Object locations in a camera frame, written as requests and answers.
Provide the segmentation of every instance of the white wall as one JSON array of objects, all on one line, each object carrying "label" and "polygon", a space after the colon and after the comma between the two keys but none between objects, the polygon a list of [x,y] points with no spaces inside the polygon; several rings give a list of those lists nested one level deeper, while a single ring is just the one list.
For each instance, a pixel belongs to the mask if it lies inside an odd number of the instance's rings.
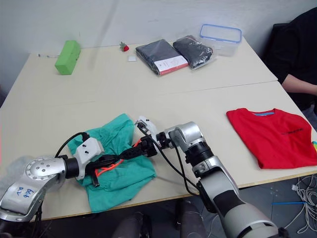
[{"label": "white wall", "polygon": [[260,53],[274,23],[316,0],[0,0],[0,85],[8,93],[29,53],[58,54],[65,40],[82,47],[175,40],[201,24],[241,28]]}]

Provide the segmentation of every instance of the person's arm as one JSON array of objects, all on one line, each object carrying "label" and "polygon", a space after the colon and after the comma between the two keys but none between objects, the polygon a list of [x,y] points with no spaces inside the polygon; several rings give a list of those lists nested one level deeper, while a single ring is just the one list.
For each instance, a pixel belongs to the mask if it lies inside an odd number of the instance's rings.
[{"label": "person's arm", "polygon": [[282,87],[289,93],[308,93],[317,96],[317,85],[302,81],[291,74],[286,76]]}]

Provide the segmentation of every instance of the strawberry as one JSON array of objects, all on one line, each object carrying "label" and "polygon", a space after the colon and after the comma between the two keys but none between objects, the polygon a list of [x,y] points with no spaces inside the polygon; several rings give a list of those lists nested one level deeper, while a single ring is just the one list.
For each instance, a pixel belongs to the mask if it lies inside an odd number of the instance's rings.
[{"label": "strawberry", "polygon": [[129,47],[128,47],[125,43],[123,43],[123,42],[121,41],[121,42],[120,42],[120,49],[121,49],[121,51],[126,52],[126,51],[129,50]]}]

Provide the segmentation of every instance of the black sleeve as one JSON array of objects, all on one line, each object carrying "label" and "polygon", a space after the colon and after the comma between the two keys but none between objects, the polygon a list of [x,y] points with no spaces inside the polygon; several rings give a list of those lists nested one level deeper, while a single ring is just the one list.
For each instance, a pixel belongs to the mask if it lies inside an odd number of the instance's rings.
[{"label": "black sleeve", "polygon": [[282,84],[288,74],[291,74],[299,53],[299,38],[296,29],[286,26],[281,29],[274,39],[265,64]]}]

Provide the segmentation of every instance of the packaged clothing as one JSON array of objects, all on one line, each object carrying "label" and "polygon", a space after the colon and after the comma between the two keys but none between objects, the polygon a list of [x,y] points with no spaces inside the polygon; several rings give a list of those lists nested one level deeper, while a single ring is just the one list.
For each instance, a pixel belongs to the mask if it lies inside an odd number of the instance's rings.
[{"label": "packaged clothing", "polygon": [[138,46],[135,50],[157,75],[164,75],[188,65],[185,58],[164,39]]},{"label": "packaged clothing", "polygon": [[227,116],[261,169],[292,169],[317,165],[312,127],[301,116],[279,109],[228,111]]},{"label": "packaged clothing", "polygon": [[[132,120],[126,114],[121,114],[108,124],[87,132],[101,142],[105,150],[103,154],[119,155],[131,148],[133,131]],[[72,154],[75,154],[80,144],[82,144],[81,136],[75,137],[68,143]],[[155,176],[151,161],[145,156],[139,156],[124,160],[115,169],[101,174],[98,177],[99,187],[93,186],[90,176],[85,176],[78,182],[86,189],[91,211],[102,212],[132,199]]]},{"label": "packaged clothing", "polygon": [[175,41],[173,47],[185,57],[191,69],[205,65],[213,55],[211,47],[202,45],[191,35]]}]

